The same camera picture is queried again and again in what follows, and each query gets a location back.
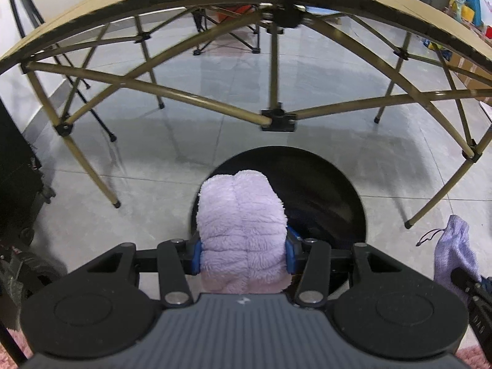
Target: beige tabletop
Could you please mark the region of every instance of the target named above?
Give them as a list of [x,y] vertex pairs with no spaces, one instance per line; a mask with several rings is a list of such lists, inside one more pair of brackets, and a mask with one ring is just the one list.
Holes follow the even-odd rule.
[[[86,30],[104,23],[103,19],[108,19],[98,17],[98,13],[107,14],[111,12],[111,19],[123,18],[125,13],[132,10],[143,12],[146,8],[152,10],[154,6],[170,8],[186,5],[187,1],[192,0],[152,0],[153,5],[149,7],[149,2],[147,1],[145,5],[142,0],[84,0],[19,41],[0,59],[0,73],[5,72],[41,48],[46,48],[50,45],[48,43],[63,39],[67,33],[74,34]],[[492,48],[487,43],[443,12],[419,0],[327,0],[326,8],[343,10],[347,6],[348,12],[354,12],[354,4],[358,4],[360,7],[355,9],[358,14],[377,18],[383,22],[413,30],[417,34],[429,36],[434,41],[449,46],[460,55],[492,72]],[[395,12],[396,15],[391,16],[388,12]]]

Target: black plastic joint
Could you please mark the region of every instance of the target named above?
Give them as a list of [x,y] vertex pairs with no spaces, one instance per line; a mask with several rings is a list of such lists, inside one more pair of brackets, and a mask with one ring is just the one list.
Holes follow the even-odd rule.
[[140,40],[137,40],[135,44],[142,43],[143,41],[149,40],[152,37],[150,32],[142,32],[138,34],[140,36]]
[[22,72],[23,75],[26,75],[29,72],[32,72],[32,70],[30,70],[27,65],[28,65],[28,61],[22,61],[20,63],[21,72]]
[[67,137],[72,134],[73,124],[71,123],[60,123],[59,125],[54,126],[57,133],[62,137]]
[[285,4],[283,8],[274,8],[272,15],[272,20],[278,27],[293,29],[301,24],[304,13],[293,4]]
[[462,154],[463,154],[463,157],[467,161],[471,161],[471,162],[473,162],[475,164],[480,159],[480,157],[482,156],[482,154],[477,153],[477,150],[475,149],[475,147],[471,147],[471,149],[474,152],[474,154],[473,154],[473,156],[471,158],[468,155],[466,155],[464,151],[462,151]]
[[[270,34],[270,35],[272,34],[272,31],[270,30],[270,28],[267,29],[267,33]],[[284,34],[284,28],[283,27],[278,28],[277,29],[277,35],[280,36],[280,35],[283,35],[283,34]]]
[[294,113],[286,113],[282,108],[275,108],[263,109],[261,114],[272,119],[269,126],[261,127],[264,132],[294,132],[296,130],[297,115]]
[[479,158],[482,156],[482,154],[481,153],[477,153],[477,143],[473,139],[471,139],[471,146],[470,146],[470,148],[473,151],[473,157],[470,158],[468,155],[465,154],[464,151],[462,151],[462,156],[467,161],[471,161],[473,163],[476,163],[479,160]]
[[398,48],[398,53],[396,51],[393,51],[393,54],[396,55],[397,57],[402,58],[405,61],[408,61],[408,51],[407,50]]

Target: pink rug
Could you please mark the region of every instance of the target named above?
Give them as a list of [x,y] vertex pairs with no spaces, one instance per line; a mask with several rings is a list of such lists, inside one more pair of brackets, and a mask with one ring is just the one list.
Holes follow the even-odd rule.
[[[25,356],[30,358],[33,353],[31,352],[28,342],[21,331],[8,329],[17,345],[20,347]],[[16,369],[17,365],[14,363],[10,355],[7,354],[5,348],[0,345],[0,369]]]
[[489,369],[490,364],[479,345],[462,348],[458,350],[456,356],[468,364],[472,369]]
[[[21,331],[8,330],[15,342],[19,345],[24,354],[30,358],[33,353],[31,352],[26,338]],[[468,364],[471,369],[490,369],[490,364],[485,359],[485,355],[482,352],[480,346],[476,345],[473,347],[463,348],[456,353],[456,356]],[[5,349],[0,345],[0,369],[16,369],[12,358],[7,354]]]

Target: purple plush fabric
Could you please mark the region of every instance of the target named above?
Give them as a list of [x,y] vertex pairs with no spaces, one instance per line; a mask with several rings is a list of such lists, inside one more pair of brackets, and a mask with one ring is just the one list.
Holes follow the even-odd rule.
[[434,281],[457,294],[465,304],[468,296],[451,282],[451,271],[461,267],[477,282],[481,281],[477,257],[470,248],[468,229],[468,223],[451,215],[434,251]]
[[284,206],[262,173],[241,171],[205,181],[196,221],[205,291],[278,293],[290,284]]

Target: black circular pad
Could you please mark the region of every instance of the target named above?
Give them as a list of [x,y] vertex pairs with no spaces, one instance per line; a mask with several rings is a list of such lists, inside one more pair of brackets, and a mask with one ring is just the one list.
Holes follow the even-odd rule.
[[349,343],[396,360],[455,353],[468,324],[456,295],[423,276],[401,273],[362,280],[336,300],[333,314]]
[[62,359],[114,354],[141,339],[154,322],[152,301],[107,273],[67,276],[23,306],[21,327],[34,352]]
[[[366,216],[354,187],[345,175],[320,156],[302,149],[268,146],[240,153],[209,176],[235,175],[251,169],[265,175],[284,203],[288,224],[303,238],[327,241],[333,248],[350,249],[366,241]],[[198,196],[191,212],[190,231],[196,231]],[[330,279],[330,291],[347,275]]]

